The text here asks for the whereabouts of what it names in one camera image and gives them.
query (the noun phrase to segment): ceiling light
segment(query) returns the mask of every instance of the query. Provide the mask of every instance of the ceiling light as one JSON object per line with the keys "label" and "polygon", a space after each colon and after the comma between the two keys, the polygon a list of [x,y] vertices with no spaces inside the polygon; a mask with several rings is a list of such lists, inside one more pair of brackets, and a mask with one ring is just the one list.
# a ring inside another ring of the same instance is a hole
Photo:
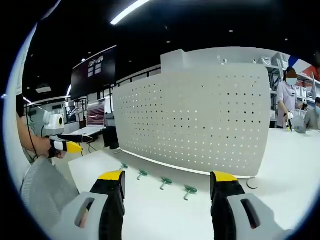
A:
{"label": "ceiling light", "polygon": [[49,86],[39,87],[39,88],[36,89],[36,92],[38,94],[43,94],[43,93],[51,92],[51,91],[52,91],[51,87],[49,87]]}
{"label": "ceiling light", "polygon": [[70,84],[70,86],[69,86],[69,88],[68,88],[68,91],[66,92],[66,95],[67,95],[67,96],[69,96],[70,91],[71,91],[71,84]]}
{"label": "ceiling light", "polygon": [[25,98],[25,97],[23,97],[23,100],[25,100],[27,103],[32,104],[32,101],[30,101],[29,99],[27,99],[27,98]]}
{"label": "ceiling light", "polygon": [[130,13],[132,13],[134,10],[136,10],[137,8],[141,7],[143,4],[146,4],[149,1],[150,0],[138,0],[138,1],[136,1],[131,6],[129,6],[127,9],[125,9],[123,12],[121,12],[118,16],[116,16],[115,19],[113,19],[111,21],[111,24],[112,25],[116,25],[122,19],[124,19],[126,16],[128,16]]}

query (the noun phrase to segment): laptop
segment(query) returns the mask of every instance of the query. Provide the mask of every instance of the laptop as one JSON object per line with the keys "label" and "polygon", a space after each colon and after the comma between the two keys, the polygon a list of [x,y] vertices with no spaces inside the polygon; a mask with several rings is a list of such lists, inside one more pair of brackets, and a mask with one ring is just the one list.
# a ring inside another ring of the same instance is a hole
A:
{"label": "laptop", "polygon": [[102,131],[105,128],[105,107],[105,98],[88,103],[86,127],[70,134],[91,136]]}

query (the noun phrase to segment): face mask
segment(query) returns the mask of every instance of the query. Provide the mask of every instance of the face mask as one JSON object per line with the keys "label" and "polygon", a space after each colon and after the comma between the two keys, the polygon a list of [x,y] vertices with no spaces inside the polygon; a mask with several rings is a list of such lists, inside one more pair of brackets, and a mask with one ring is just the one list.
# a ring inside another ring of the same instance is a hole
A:
{"label": "face mask", "polygon": [[287,78],[286,83],[290,86],[294,86],[297,84],[297,78]]}

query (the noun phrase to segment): computer monitor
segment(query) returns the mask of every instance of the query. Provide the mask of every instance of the computer monitor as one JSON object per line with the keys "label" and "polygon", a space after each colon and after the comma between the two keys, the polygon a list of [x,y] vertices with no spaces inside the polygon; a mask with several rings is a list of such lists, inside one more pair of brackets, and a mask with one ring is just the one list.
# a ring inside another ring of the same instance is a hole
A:
{"label": "computer monitor", "polygon": [[117,46],[104,50],[73,68],[72,100],[102,91],[105,86],[115,83],[116,49]]}
{"label": "computer monitor", "polygon": [[88,103],[86,125],[89,127],[105,126],[106,99]]}

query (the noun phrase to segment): black wall-mounted screen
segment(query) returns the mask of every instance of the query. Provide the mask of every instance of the black wall-mounted screen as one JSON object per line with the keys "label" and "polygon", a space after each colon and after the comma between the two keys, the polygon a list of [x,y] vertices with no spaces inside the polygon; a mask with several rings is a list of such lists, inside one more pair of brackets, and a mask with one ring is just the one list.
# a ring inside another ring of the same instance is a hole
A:
{"label": "black wall-mounted screen", "polygon": [[71,75],[71,99],[78,99],[105,89],[116,82],[117,47],[95,55],[76,66]]}

